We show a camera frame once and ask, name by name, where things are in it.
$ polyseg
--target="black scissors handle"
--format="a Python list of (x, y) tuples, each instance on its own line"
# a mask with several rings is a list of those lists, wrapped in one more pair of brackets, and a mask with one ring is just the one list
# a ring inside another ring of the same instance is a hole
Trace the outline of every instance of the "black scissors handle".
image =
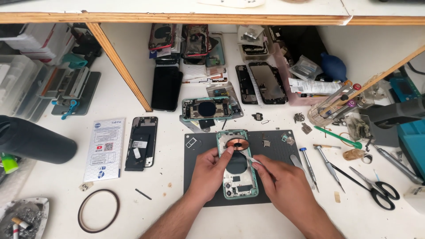
[[(396, 206), (394, 205), (394, 203), (386, 195), (382, 194), (377, 189), (372, 188), (370, 190), (370, 192), (372, 194), (373, 200), (375, 200), (375, 202), (380, 207), (382, 207), (383, 209), (388, 210), (388, 211), (392, 211), (392, 210), (394, 210), (396, 208)], [(389, 208), (386, 208), (384, 205), (382, 205), (381, 202), (378, 200), (378, 197), (380, 197), (382, 200), (386, 201), (390, 205), (390, 207)]]
[[(389, 198), (391, 198), (393, 200), (399, 200), (400, 199), (400, 194), (397, 192), (397, 190), (393, 186), (389, 185), (388, 183), (386, 183), (386, 182), (375, 182), (375, 185), (380, 190), (382, 190), (382, 192), (384, 192), (384, 195), (386, 197), (389, 197)], [(391, 193), (386, 188), (384, 188), (383, 185), (389, 187), (392, 190), (393, 193)]]

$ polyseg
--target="green spudger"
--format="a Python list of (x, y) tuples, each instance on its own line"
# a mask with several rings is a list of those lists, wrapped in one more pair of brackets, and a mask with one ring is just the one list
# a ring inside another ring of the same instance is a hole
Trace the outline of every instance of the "green spudger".
[(325, 132), (325, 133), (327, 133), (327, 134), (329, 134), (329, 135), (331, 135), (331, 136), (333, 136), (335, 138), (338, 138), (338, 139), (340, 139), (342, 141), (345, 141), (345, 142), (347, 142), (349, 144), (352, 144), (352, 145), (354, 145), (355, 148), (362, 149), (362, 147), (363, 147), (362, 143), (360, 143), (360, 142), (353, 142), (353, 141), (348, 140), (348, 139), (346, 139), (344, 137), (341, 137), (341, 136), (339, 136), (337, 134), (334, 134), (334, 133), (332, 133), (332, 132), (330, 132), (330, 131), (328, 131), (326, 129), (320, 128), (319, 126), (314, 126), (314, 128), (315, 129), (318, 129), (318, 130), (320, 130), (322, 132)]

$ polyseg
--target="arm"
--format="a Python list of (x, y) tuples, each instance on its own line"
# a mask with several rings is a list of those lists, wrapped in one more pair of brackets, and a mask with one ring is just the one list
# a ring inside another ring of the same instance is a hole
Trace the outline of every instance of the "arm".
[(223, 184), (223, 174), (232, 158), (229, 147), (218, 158), (218, 149), (213, 148), (196, 157), (192, 181), (186, 194), (171, 206), (140, 239), (184, 239), (204, 204), (213, 199)]
[(316, 202), (304, 172), (284, 162), (254, 155), (264, 190), (273, 205), (308, 239), (343, 239), (323, 208)]

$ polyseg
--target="cigarette ash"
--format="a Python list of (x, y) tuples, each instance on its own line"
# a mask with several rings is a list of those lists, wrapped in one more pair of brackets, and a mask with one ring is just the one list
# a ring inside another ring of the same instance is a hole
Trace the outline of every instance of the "cigarette ash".
[(29, 225), (30, 230), (19, 227), (19, 239), (34, 239), (40, 229), (40, 223), (43, 219), (43, 204), (33, 202), (16, 202), (8, 208), (0, 222), (0, 239), (13, 239), (13, 217), (20, 218)]

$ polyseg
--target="tape roll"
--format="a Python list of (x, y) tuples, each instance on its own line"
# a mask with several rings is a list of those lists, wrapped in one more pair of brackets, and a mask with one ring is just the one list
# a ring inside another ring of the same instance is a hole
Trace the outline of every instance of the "tape roll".
[[(82, 220), (82, 211), (84, 210), (84, 207), (86, 205), (86, 203), (89, 201), (90, 198), (92, 198), (95, 194), (101, 193), (101, 192), (108, 192), (110, 194), (113, 195), (113, 197), (115, 198), (116, 201), (116, 211), (115, 211), (115, 215), (113, 216), (113, 219), (108, 223), (108, 225), (106, 225), (106, 227), (99, 229), (99, 230), (94, 230), (94, 229), (90, 229), (88, 228), (83, 220)], [(97, 191), (92, 192), (89, 196), (87, 196), (84, 201), (82, 202), (79, 210), (78, 210), (78, 225), (80, 225), (81, 229), (87, 233), (98, 233), (101, 232), (103, 230), (105, 230), (106, 228), (108, 228), (109, 226), (111, 226), (111, 224), (115, 221), (116, 217), (118, 216), (118, 212), (119, 212), (119, 198), (117, 196), (116, 193), (114, 193), (113, 191), (109, 190), (109, 189), (99, 189)]]

